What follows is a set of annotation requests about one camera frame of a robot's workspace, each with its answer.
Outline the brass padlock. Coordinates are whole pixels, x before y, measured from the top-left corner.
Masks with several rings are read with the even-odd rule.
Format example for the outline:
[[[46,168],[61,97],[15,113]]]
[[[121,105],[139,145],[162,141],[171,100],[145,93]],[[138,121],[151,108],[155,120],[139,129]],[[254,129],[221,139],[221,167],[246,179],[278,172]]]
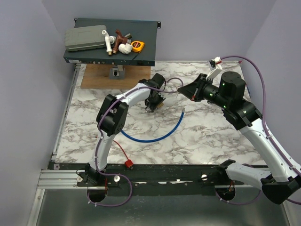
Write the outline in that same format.
[[[163,106],[163,102],[158,104],[154,109],[151,109],[149,106],[145,107],[145,112],[146,113],[153,113],[156,109],[161,108]]]

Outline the blue cable lock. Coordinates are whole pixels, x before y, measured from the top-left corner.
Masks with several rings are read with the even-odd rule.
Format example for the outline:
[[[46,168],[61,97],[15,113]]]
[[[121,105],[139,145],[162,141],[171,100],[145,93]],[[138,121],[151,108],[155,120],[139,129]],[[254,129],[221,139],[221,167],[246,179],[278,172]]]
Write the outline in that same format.
[[[158,137],[158,138],[153,138],[153,139],[148,139],[148,140],[146,140],[146,139],[138,139],[138,138],[135,138],[135,137],[127,134],[124,130],[122,130],[121,133],[126,138],[128,138],[128,139],[130,139],[132,141],[138,142],[138,143],[155,143],[155,142],[159,142],[159,141],[161,141],[161,140],[169,137],[170,135],[172,135],[178,129],[178,127],[180,126],[180,124],[181,124],[181,122],[182,122],[182,120],[184,118],[184,114],[185,114],[185,109],[182,110],[181,116],[180,116],[177,124],[173,127],[173,129],[170,132],[168,132],[165,135],[163,135],[161,137]]]

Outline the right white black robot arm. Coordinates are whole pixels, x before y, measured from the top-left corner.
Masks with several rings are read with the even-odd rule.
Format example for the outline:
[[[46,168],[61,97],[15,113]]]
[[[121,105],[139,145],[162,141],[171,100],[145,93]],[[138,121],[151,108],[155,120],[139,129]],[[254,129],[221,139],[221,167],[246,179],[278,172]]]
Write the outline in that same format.
[[[222,109],[225,119],[249,142],[267,164],[269,170],[250,168],[234,160],[218,166],[217,181],[223,185],[239,181],[260,189],[275,204],[282,204],[301,187],[301,166],[267,131],[263,115],[244,99],[246,83],[236,72],[225,72],[220,85],[213,85],[207,75],[200,74],[192,83],[177,91],[194,102],[206,100]]]

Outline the white pipe elbow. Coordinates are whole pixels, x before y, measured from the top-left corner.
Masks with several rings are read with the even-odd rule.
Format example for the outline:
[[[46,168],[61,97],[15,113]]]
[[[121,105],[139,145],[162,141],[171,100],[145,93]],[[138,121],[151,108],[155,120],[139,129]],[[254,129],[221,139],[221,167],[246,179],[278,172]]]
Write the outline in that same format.
[[[132,52],[132,49],[133,46],[128,43],[126,44],[121,43],[118,47],[119,52],[121,52],[122,54],[129,54]]]

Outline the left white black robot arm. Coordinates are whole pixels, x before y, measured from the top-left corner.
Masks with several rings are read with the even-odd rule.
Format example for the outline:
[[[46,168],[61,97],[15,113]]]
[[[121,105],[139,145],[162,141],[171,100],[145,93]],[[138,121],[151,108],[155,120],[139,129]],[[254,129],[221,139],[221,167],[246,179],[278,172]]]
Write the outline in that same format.
[[[123,129],[129,108],[144,101],[146,109],[153,112],[165,100],[160,94],[166,80],[160,74],[140,80],[132,89],[120,95],[107,95],[96,117],[98,139],[94,154],[85,166],[87,179],[94,186],[104,182],[101,172],[107,166],[109,150],[115,136]]]

